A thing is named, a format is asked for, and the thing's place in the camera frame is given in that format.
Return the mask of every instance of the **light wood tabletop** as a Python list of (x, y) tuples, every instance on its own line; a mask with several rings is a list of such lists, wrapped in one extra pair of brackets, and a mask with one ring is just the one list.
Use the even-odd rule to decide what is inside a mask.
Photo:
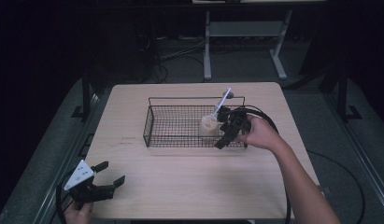
[[(119, 85), (113, 88), (86, 162), (109, 167), (95, 185), (125, 175), (114, 198), (96, 202), (93, 217), (113, 219), (284, 218), (281, 172), (267, 150), (248, 146), (147, 147), (143, 139), (150, 97), (221, 97), (226, 88), (244, 96), (277, 125), (307, 173), (318, 185), (311, 161), (277, 83)], [(173, 100), (170, 105), (206, 105)]]

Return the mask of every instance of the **metal mesh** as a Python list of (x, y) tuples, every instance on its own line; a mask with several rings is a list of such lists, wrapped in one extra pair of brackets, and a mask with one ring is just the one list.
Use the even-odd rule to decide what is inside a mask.
[[(215, 135), (198, 135), (201, 118), (213, 110), (213, 105), (150, 105), (143, 135), (147, 147), (214, 147), (223, 136), (221, 123)], [(243, 146), (242, 143), (229, 145)]]

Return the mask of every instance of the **gray floor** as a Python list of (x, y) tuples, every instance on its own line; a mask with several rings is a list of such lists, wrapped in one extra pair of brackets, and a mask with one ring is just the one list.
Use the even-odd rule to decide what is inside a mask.
[[(308, 43), (286, 43), (280, 58), (288, 79), (280, 81), (270, 60), (268, 49), (275, 40), (243, 40), (232, 46), (225, 46), (228, 53), (212, 54), (212, 79), (209, 82), (260, 82), (274, 81), (287, 86), (299, 80), (299, 69), (308, 48)], [(162, 55), (193, 46), (185, 41), (162, 40)], [(195, 83), (203, 81), (202, 51), (196, 51), (165, 61), (162, 66), (168, 71), (166, 83)], [(154, 83), (151, 78), (147, 83)], [(334, 112), (333, 94), (318, 91), (320, 78), (309, 82), (297, 91), (284, 91), (293, 118), (304, 140), (310, 159), (320, 180), (326, 197), (343, 223), (356, 223), (361, 216), (362, 195), (346, 167), (361, 184), (364, 193), (365, 212), (363, 223), (384, 223), (384, 206), (377, 196), (363, 161), (357, 156), (355, 143), (349, 133), (354, 133), (364, 152), (374, 164), (384, 183), (384, 124), (366, 102), (361, 90), (352, 82), (348, 88), (348, 104), (354, 105), (363, 119), (350, 120), (345, 124)], [(81, 83), (77, 82), (67, 94), (58, 113), (42, 138), (34, 157), (18, 186), (14, 189), (0, 223), (49, 223), (54, 214), (53, 194), (55, 185), (64, 172), (76, 165), (88, 151), (85, 140), (95, 132), (110, 94), (107, 87), (103, 94), (92, 99), (92, 113), (89, 118), (71, 118), (76, 106), (81, 105)], [(342, 166), (314, 152), (339, 162)], [(147, 223), (130, 220), (98, 220), (92, 223)], [(194, 223), (197, 221), (173, 221), (165, 223)], [(256, 223), (283, 223), (283, 220), (256, 220)]]

